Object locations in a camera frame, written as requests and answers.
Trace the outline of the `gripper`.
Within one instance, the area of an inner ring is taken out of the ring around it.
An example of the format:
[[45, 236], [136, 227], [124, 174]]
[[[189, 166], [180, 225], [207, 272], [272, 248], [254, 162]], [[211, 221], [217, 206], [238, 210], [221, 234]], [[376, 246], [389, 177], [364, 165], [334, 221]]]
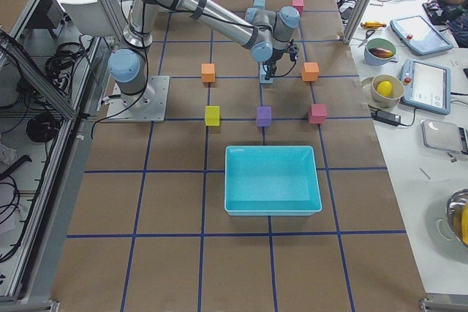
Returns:
[[274, 79], [276, 74], [276, 62], [279, 61], [286, 52], [287, 49], [274, 48], [271, 57], [263, 62], [266, 80]]

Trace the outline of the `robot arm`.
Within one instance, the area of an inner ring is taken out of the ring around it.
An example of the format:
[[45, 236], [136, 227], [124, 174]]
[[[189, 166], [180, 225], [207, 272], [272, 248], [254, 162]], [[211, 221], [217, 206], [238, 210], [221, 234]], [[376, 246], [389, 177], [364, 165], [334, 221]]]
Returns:
[[146, 50], [153, 41], [151, 32], [161, 8], [186, 13], [249, 50], [263, 68], [266, 80], [276, 77], [276, 63], [283, 55], [293, 63], [298, 60], [293, 33], [301, 16], [294, 7], [279, 11], [250, 7], [240, 18], [213, 0], [133, 0], [122, 32], [127, 47], [117, 50], [108, 62], [127, 110], [146, 106], [153, 98]]

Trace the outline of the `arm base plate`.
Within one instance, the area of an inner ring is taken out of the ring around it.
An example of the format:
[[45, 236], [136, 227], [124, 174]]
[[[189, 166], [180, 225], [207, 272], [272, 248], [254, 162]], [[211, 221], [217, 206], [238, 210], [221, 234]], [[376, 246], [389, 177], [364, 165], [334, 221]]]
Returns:
[[151, 75], [143, 97], [127, 110], [135, 98], [125, 94], [112, 99], [108, 105], [107, 117], [109, 121], [118, 122], [163, 122], [165, 120], [167, 95], [170, 77], [167, 75]]

